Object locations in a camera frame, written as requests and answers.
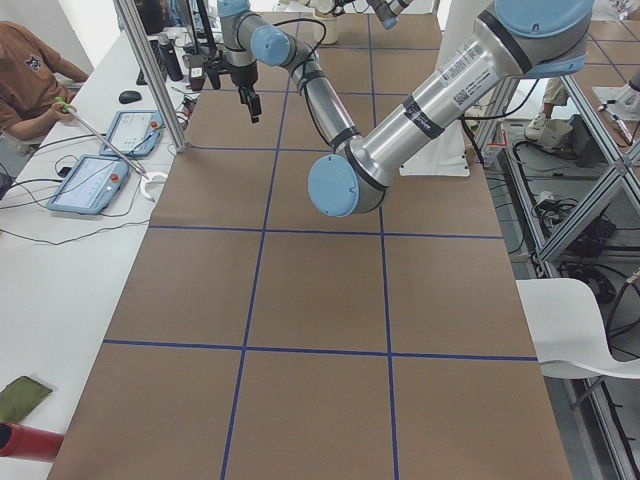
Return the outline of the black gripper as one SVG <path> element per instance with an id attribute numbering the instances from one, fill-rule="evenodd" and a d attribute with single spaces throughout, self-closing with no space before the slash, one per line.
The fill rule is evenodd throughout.
<path id="1" fill-rule="evenodd" d="M 238 88 L 240 101 L 248 107 L 252 123 L 258 123 L 262 114 L 261 100 L 254 91 L 254 85 L 258 81 L 257 63 L 252 62 L 243 66 L 230 64 L 229 74 L 233 84 Z"/>

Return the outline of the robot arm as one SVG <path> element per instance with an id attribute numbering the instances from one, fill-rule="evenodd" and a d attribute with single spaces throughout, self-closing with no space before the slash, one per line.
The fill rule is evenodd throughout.
<path id="1" fill-rule="evenodd" d="M 247 1 L 217 3 L 224 43 L 223 63 L 228 68 L 240 101 L 256 123 L 262 114 L 254 90 L 257 63 L 281 67 L 289 73 L 324 142 L 333 152 L 344 152 L 361 136 L 351 116 L 307 43 L 266 22 Z"/>
<path id="2" fill-rule="evenodd" d="M 332 153 L 308 176 L 315 207 L 331 217 L 377 209 L 396 170 L 505 78 L 544 78 L 580 70 L 590 1 L 493 1 L 452 57 L 369 134 L 361 135 L 331 83 L 307 73 L 299 89 Z"/>

